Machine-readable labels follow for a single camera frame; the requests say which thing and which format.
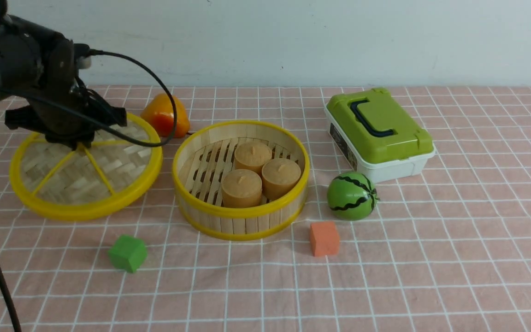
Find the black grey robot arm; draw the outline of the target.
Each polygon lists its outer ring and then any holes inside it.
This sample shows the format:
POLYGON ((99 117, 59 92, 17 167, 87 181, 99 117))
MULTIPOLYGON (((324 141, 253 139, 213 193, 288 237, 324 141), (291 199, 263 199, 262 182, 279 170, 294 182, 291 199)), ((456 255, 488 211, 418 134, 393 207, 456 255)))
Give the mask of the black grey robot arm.
POLYGON ((90 46, 60 32, 10 16, 0 19, 0 101, 20 96, 28 105, 6 111, 10 130, 43 134, 51 143, 89 148, 102 126, 127 125, 127 112, 86 88, 79 70, 90 46))

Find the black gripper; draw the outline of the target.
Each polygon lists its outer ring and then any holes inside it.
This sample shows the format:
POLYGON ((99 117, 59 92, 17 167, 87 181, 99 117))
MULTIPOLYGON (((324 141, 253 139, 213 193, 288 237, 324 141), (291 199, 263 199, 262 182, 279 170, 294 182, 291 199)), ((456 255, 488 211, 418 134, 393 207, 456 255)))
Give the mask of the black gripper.
POLYGON ((85 44, 74 44, 64 39, 53 42, 43 58, 44 71, 38 85, 29 89, 47 101, 66 107, 63 111, 46 103, 28 99, 26 107, 6 111, 5 124, 10 130, 22 128, 43 134, 46 141, 75 150, 90 148, 100 126, 83 120, 76 114, 86 115, 106 126, 127 126, 124 107, 112 107, 101 95, 86 88, 78 75, 78 61, 89 50, 85 44))

